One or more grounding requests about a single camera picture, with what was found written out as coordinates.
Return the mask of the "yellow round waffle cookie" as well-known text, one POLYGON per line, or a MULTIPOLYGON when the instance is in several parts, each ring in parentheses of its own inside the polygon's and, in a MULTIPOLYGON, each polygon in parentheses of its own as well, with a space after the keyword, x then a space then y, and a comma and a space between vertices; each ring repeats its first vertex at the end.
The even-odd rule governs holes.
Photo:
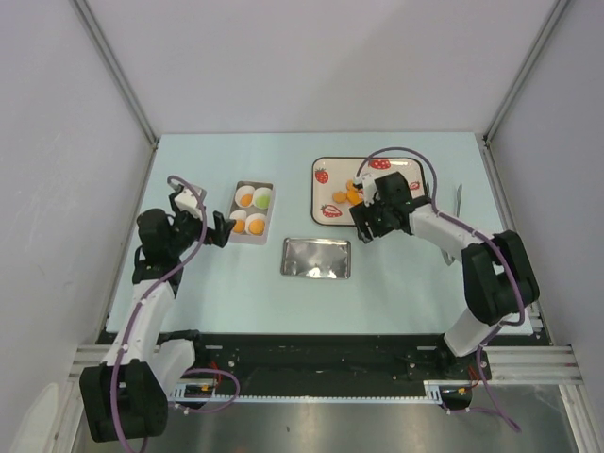
POLYGON ((244 230, 245 230, 245 221, 237 220, 236 224, 233 228, 233 231, 235 233, 241 234, 242 232, 244 232, 244 230))

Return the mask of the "orange sandwich cookie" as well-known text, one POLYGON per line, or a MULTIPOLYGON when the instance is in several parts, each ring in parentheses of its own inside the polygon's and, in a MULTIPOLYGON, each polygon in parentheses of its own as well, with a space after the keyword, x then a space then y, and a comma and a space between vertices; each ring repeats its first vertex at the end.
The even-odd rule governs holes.
POLYGON ((265 229, 265 222, 261 219, 255 219, 249 223, 248 230, 252 235, 261 236, 265 229))

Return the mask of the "white rectangular tin box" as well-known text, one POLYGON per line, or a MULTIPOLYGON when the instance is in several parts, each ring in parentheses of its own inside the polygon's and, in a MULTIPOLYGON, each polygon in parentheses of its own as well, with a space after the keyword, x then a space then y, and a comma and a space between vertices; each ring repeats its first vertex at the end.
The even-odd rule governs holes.
POLYGON ((234 222, 233 243, 264 245, 276 201, 276 189, 270 182, 238 181, 230 201, 227 219, 234 222))

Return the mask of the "green round cookie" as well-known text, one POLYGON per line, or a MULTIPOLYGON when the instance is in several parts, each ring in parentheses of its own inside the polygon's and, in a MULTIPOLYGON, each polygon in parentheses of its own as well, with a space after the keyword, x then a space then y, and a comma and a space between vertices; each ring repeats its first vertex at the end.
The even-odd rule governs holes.
POLYGON ((271 198, 269 195, 260 195, 255 200, 255 206, 261 210, 267 210, 270 205, 271 198))

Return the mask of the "silver tin lid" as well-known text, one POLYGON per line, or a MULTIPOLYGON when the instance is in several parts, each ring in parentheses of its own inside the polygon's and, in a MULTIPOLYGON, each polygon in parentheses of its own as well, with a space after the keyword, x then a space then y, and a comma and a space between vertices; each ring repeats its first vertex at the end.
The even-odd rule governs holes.
POLYGON ((280 273, 286 277, 349 279, 351 243, 346 240, 286 238, 280 273))

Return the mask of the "metal tongs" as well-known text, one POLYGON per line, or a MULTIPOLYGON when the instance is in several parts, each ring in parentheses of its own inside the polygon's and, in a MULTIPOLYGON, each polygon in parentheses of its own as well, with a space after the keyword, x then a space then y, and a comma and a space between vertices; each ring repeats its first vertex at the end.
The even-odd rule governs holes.
MULTIPOLYGON (((462 188, 463 188, 463 186, 460 184, 455 191, 453 209, 454 209, 454 215, 456 217, 459 217, 460 213, 461 213, 462 188)), ((451 256, 450 254, 448 254, 447 252, 445 252, 444 250, 442 250, 441 253, 442 253, 443 259, 445 261, 445 264, 447 266, 451 266, 455 262, 455 258, 453 256, 451 256)))

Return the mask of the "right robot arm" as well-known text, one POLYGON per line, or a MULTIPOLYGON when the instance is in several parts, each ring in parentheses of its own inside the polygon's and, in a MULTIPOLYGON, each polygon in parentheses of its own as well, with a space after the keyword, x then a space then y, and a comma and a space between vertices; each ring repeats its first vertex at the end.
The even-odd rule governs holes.
POLYGON ((432 243, 461 264, 466 309, 444 334, 444 349, 435 355, 443 377, 458 378, 469 367, 469 354, 504 326, 525 322, 526 307, 539 298, 540 288, 516 232, 487 234, 467 225, 438 210, 430 197, 413 197, 399 173, 355 176, 353 186, 361 190, 361 202, 349 211, 364 243, 402 231, 432 243))

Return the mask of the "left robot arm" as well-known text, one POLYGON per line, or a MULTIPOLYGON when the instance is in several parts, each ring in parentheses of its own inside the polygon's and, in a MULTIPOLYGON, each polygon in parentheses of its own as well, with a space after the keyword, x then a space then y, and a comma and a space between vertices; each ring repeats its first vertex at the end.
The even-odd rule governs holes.
POLYGON ((79 378, 92 438, 98 443, 157 437, 165 430, 168 396, 185 374, 195 378, 209 355, 190 335, 158 345, 164 317, 176 301, 184 266, 204 245, 225 247, 236 223, 220 212, 208 227, 199 210, 143 212, 136 225, 132 301, 108 353, 79 378))

